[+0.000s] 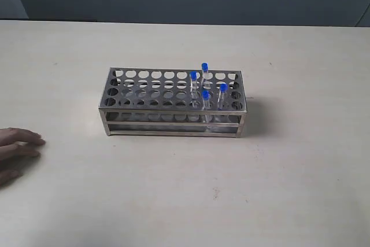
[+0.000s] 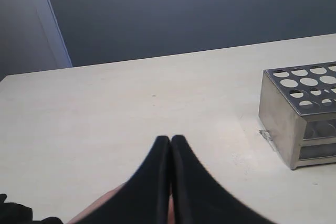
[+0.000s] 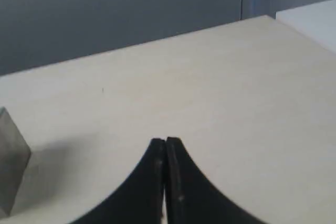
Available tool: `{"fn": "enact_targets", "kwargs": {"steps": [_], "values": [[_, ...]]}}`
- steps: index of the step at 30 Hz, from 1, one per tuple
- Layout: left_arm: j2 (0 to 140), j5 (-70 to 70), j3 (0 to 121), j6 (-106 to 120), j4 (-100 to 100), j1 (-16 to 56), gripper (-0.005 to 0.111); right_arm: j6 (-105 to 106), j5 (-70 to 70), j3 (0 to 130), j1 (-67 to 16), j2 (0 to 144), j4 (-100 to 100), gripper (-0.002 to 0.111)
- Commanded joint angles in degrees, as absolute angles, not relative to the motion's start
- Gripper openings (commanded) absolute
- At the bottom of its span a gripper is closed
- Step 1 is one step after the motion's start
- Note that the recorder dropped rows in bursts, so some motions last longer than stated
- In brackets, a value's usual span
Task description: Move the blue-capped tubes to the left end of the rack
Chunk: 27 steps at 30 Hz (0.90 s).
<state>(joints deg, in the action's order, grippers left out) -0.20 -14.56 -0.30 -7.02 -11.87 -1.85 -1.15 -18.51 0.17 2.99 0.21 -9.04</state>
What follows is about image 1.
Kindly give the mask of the bare human hand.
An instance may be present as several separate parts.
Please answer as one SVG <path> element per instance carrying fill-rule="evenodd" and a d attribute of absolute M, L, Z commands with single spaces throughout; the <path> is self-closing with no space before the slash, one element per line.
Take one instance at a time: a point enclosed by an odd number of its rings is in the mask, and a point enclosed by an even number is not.
<path fill-rule="evenodd" d="M 23 158 L 40 156 L 39 147 L 46 141 L 37 132 L 23 128 L 1 129 L 1 187 L 7 186 L 22 175 L 11 165 Z"/>

